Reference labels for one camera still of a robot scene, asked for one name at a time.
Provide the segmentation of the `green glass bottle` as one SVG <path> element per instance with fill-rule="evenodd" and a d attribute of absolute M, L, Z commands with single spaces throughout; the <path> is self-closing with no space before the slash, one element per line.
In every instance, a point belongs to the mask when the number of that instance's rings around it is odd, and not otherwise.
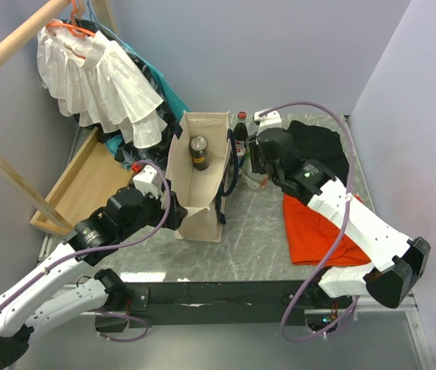
<path fill-rule="evenodd" d="M 243 158 L 243 166 L 246 167 L 250 165 L 250 162 L 251 162 L 251 149 L 247 147 L 246 154 Z"/>

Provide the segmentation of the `beige canvas tote bag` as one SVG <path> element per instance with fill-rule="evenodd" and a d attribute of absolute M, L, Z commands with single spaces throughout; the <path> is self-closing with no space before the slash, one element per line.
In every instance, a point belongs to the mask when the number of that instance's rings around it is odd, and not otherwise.
<path fill-rule="evenodd" d="M 187 241 L 220 242 L 225 199 L 218 196 L 220 184 L 228 178 L 230 159 L 230 114 L 184 113 L 169 147 L 166 178 L 179 204 L 188 214 L 175 232 Z M 207 141 L 209 167 L 199 171 L 193 166 L 190 141 L 201 136 Z"/>

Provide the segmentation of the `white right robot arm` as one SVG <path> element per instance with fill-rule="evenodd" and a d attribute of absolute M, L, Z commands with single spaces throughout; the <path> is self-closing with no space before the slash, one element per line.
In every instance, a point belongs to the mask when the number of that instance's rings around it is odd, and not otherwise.
<path fill-rule="evenodd" d="M 333 171 L 317 160 L 302 158 L 285 129 L 261 130 L 257 145 L 273 183 L 336 226 L 370 260 L 318 274 L 317 283 L 309 288 L 311 302 L 326 307 L 340 296 L 369 295 L 387 308 L 397 308 L 423 275 L 431 245 L 386 224 L 351 195 Z"/>

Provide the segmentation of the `clear glass green-cap bottle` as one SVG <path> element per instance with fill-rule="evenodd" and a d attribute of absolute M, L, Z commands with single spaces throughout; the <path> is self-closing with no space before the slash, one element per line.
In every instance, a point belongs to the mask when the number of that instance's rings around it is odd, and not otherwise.
<path fill-rule="evenodd" d="M 264 188 L 267 185 L 268 181 L 268 177 L 266 174 L 251 173 L 246 171 L 243 171 L 243 179 L 246 185 L 253 190 L 259 190 Z"/>

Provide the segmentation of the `Coca-Cola glass bottle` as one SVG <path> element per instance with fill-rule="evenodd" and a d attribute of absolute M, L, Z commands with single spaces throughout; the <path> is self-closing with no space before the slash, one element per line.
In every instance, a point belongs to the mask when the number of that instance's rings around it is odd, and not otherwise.
<path fill-rule="evenodd" d="M 246 146 L 248 138 L 247 113 L 240 111 L 237 113 L 236 125 L 233 128 L 233 135 L 237 145 Z"/>

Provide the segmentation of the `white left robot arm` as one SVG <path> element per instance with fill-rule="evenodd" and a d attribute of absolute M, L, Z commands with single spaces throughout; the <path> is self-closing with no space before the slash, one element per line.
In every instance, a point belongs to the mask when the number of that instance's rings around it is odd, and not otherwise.
<path fill-rule="evenodd" d="M 164 198 L 123 187 L 104 207 L 78 222 L 50 257 L 0 294 L 0 369 L 20 359 L 33 339 L 76 315 L 124 308 L 127 287 L 111 269 L 98 271 L 68 293 L 56 293 L 138 230 L 146 226 L 176 230 L 187 214 L 175 192 Z"/>

